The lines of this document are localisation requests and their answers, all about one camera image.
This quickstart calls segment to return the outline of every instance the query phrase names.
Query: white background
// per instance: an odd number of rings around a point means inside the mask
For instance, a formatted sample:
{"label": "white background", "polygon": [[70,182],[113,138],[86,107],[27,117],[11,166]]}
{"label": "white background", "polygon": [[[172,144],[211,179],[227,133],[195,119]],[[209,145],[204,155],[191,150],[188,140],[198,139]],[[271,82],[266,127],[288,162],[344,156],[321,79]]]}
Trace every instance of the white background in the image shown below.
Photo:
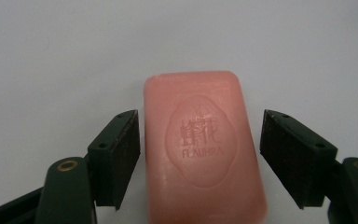
{"label": "white background", "polygon": [[[143,154],[121,209],[98,218],[147,223],[145,79],[200,70],[239,77],[257,154],[268,108],[333,143],[338,161],[358,157],[358,0],[0,1],[0,205],[138,109]],[[327,223],[328,200],[299,210],[258,160],[266,223]]]}

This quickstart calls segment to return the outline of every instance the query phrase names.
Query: embossed logo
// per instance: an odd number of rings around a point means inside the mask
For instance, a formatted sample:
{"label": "embossed logo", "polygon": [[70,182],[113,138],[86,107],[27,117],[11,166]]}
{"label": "embossed logo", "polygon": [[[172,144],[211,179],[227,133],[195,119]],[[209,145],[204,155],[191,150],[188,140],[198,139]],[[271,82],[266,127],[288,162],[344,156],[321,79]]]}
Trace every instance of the embossed logo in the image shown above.
{"label": "embossed logo", "polygon": [[220,183],[237,153],[237,137],[227,115],[200,95],[184,100],[172,113],[165,144],[183,178],[201,188]]}

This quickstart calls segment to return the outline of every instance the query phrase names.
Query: soap bar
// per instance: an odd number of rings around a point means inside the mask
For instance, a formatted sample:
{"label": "soap bar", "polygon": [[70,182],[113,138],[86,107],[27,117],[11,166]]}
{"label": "soap bar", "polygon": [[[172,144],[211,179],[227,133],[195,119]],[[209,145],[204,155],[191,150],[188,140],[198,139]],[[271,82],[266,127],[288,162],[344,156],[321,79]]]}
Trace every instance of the soap bar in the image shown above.
{"label": "soap bar", "polygon": [[144,87],[150,224],[255,224],[267,213],[240,82],[162,74]]}

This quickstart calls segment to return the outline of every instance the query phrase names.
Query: white surface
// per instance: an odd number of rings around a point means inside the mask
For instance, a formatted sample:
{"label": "white surface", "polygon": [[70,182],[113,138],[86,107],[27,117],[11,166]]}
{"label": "white surface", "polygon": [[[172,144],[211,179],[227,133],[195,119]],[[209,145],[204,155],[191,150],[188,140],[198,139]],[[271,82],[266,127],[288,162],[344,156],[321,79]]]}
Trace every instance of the white surface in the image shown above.
{"label": "white surface", "polygon": [[[39,188],[55,161],[84,156],[116,114],[139,109],[151,75],[230,70],[255,146],[265,108],[358,157],[358,0],[0,1],[0,205]],[[296,207],[258,156],[266,223],[327,223]],[[99,223],[147,223],[145,154],[121,209]]]}

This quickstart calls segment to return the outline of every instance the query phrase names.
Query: pink soap bar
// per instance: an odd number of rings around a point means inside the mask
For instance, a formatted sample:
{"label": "pink soap bar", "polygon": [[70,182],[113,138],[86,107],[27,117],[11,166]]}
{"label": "pink soap bar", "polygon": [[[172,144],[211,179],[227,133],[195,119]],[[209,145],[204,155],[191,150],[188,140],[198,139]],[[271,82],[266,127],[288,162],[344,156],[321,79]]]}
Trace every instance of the pink soap bar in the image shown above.
{"label": "pink soap bar", "polygon": [[163,74],[144,94],[149,223],[262,223],[266,199],[237,77]]}

